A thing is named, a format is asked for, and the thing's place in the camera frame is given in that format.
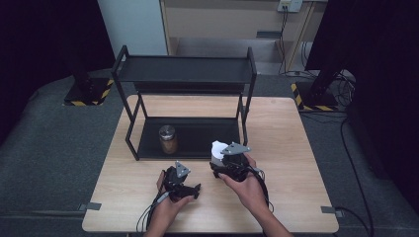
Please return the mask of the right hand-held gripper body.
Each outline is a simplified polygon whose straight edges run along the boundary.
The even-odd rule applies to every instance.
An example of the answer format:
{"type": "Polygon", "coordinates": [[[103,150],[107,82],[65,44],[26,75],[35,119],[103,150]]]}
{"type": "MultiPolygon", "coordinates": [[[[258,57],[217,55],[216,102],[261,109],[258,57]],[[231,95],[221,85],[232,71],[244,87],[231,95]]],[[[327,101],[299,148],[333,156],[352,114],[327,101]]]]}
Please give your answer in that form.
{"type": "Polygon", "coordinates": [[[232,142],[221,153],[224,155],[222,159],[223,165],[228,167],[231,172],[229,178],[236,182],[243,182],[247,178],[250,170],[250,164],[244,153],[249,152],[250,147],[232,142]]]}

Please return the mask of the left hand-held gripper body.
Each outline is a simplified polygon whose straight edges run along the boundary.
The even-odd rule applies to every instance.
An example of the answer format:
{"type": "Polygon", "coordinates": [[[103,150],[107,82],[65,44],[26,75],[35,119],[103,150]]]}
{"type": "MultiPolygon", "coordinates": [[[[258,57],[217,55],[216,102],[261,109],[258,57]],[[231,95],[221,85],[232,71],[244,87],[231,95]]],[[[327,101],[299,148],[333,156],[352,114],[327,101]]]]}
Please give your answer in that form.
{"type": "Polygon", "coordinates": [[[191,170],[189,168],[176,161],[174,166],[169,167],[165,171],[163,180],[165,190],[173,196],[189,196],[191,189],[184,186],[184,181],[190,173],[191,170]]]}

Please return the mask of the glass jar with white lid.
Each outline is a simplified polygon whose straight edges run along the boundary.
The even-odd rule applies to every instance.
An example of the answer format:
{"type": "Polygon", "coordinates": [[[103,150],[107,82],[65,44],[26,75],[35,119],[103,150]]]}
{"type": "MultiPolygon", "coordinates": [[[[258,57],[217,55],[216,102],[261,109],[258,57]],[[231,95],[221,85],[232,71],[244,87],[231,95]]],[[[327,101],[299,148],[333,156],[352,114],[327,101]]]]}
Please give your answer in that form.
{"type": "Polygon", "coordinates": [[[223,166],[222,159],[224,155],[221,153],[227,147],[226,143],[220,142],[218,140],[214,141],[211,146],[211,159],[210,161],[216,166],[223,166]]]}

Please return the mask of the glass jar with silver lid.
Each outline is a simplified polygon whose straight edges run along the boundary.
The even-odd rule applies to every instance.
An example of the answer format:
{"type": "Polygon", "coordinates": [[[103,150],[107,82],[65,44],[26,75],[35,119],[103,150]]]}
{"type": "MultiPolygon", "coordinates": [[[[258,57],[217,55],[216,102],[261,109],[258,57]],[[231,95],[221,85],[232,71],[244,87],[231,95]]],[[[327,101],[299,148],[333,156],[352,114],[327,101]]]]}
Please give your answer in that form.
{"type": "Polygon", "coordinates": [[[162,150],[166,154],[174,154],[178,150],[177,133],[174,126],[166,124],[158,131],[162,150]]]}

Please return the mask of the black metal two-tier shelf rack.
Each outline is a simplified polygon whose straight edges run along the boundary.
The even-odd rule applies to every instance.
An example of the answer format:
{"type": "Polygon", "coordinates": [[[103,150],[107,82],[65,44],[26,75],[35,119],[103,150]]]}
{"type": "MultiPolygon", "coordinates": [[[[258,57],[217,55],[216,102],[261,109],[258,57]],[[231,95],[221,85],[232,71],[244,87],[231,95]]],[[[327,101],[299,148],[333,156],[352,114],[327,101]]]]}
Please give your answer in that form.
{"type": "Polygon", "coordinates": [[[124,46],[111,70],[129,126],[126,144],[135,160],[144,158],[206,159],[210,144],[219,139],[248,143],[246,121],[257,77],[251,49],[243,57],[131,55],[124,46]],[[236,96],[233,117],[152,116],[145,95],[236,96]],[[159,128],[176,129],[178,150],[163,152],[159,128]]]}

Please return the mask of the person's left hand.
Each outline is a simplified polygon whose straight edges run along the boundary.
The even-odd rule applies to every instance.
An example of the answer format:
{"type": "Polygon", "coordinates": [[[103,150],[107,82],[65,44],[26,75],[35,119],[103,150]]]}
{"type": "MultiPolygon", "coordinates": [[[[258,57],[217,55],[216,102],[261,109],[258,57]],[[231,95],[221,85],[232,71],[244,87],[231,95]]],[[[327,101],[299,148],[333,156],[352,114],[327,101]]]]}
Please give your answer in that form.
{"type": "Polygon", "coordinates": [[[176,218],[181,209],[191,201],[194,201],[192,197],[184,197],[178,202],[173,202],[167,197],[154,208],[153,216],[171,216],[176,218]]]}

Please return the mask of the person's right hand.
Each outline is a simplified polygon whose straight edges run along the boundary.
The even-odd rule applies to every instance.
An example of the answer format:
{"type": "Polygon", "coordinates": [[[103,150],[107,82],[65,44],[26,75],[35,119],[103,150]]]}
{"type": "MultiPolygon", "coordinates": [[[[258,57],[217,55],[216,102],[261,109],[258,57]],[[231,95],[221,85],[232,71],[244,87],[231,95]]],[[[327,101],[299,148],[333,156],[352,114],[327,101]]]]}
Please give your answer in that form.
{"type": "Polygon", "coordinates": [[[236,182],[225,174],[218,176],[238,195],[241,203],[252,214],[270,211],[260,182],[254,174],[248,173],[242,182],[236,182]]]}

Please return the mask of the grey tape strip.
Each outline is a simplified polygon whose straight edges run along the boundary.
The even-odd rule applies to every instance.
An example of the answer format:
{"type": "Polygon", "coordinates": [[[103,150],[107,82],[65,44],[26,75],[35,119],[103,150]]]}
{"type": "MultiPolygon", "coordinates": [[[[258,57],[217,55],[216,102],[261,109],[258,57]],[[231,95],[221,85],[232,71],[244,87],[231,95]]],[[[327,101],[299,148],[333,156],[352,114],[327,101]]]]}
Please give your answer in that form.
{"type": "Polygon", "coordinates": [[[335,208],[333,206],[321,206],[321,212],[334,214],[338,218],[342,218],[345,216],[342,210],[339,210],[338,208],[335,208]]]}
{"type": "Polygon", "coordinates": [[[100,210],[102,204],[97,202],[88,202],[88,203],[81,203],[78,206],[78,210],[85,211],[85,210],[100,210]]]}

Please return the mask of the black stand with striped base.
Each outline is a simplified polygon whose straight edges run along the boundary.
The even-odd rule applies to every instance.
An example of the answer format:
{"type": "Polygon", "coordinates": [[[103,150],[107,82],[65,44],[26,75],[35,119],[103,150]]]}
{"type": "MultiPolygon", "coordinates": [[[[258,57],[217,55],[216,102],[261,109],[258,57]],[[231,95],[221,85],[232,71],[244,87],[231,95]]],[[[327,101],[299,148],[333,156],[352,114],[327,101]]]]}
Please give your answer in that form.
{"type": "Polygon", "coordinates": [[[291,84],[297,107],[301,111],[338,111],[338,102],[329,90],[336,78],[337,71],[322,69],[313,82],[295,82],[291,84]]]}
{"type": "Polygon", "coordinates": [[[65,52],[66,65],[74,83],[64,98],[65,106],[97,106],[104,103],[114,81],[109,77],[92,78],[86,71],[78,55],[65,52]]]}

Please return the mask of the light wooden cabinet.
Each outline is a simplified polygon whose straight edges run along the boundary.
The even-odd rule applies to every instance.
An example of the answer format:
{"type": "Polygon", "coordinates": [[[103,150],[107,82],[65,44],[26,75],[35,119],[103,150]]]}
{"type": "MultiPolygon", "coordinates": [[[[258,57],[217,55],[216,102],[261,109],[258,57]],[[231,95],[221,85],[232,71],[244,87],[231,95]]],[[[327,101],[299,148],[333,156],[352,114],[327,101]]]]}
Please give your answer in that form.
{"type": "Polygon", "coordinates": [[[168,53],[179,40],[255,40],[258,31],[282,31],[277,43],[285,64],[293,67],[300,45],[313,41],[329,0],[303,0],[298,13],[278,12],[280,0],[160,0],[168,53]]]}

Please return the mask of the white panel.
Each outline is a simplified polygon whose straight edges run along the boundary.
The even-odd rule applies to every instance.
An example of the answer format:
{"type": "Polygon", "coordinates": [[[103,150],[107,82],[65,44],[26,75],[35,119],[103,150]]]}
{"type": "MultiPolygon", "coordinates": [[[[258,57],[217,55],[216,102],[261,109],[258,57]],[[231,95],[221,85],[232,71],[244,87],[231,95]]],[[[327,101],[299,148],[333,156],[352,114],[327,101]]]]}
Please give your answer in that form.
{"type": "Polygon", "coordinates": [[[166,55],[160,0],[98,0],[114,55],[166,55]]]}

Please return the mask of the white power strip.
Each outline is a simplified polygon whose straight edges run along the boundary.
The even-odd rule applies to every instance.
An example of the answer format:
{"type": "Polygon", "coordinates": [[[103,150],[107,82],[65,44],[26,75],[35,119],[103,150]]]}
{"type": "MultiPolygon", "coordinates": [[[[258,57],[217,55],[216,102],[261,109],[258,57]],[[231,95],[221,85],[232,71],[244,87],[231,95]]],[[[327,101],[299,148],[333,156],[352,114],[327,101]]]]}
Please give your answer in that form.
{"type": "Polygon", "coordinates": [[[298,13],[302,6],[303,0],[280,0],[277,11],[298,13]]]}

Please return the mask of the black curtain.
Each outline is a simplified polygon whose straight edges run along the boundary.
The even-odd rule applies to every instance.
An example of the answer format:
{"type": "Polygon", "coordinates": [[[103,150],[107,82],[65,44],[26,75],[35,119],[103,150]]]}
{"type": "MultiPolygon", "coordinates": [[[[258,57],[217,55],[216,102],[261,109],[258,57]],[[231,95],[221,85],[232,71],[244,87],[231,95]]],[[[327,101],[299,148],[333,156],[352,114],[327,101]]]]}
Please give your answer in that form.
{"type": "Polygon", "coordinates": [[[0,0],[0,145],[38,88],[72,76],[68,50],[88,73],[113,65],[98,0],[0,0]]]}
{"type": "Polygon", "coordinates": [[[365,147],[419,214],[419,0],[329,0],[306,68],[355,77],[365,147]]]}

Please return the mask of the grey metal bracket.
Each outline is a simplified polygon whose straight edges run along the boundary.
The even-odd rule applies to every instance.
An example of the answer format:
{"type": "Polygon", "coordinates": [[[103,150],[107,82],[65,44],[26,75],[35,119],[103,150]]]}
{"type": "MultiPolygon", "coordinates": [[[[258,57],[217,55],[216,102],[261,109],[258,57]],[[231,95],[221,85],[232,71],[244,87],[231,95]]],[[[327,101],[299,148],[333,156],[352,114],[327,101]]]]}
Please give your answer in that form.
{"type": "Polygon", "coordinates": [[[282,31],[258,31],[257,39],[280,39],[283,35],[282,31]]]}

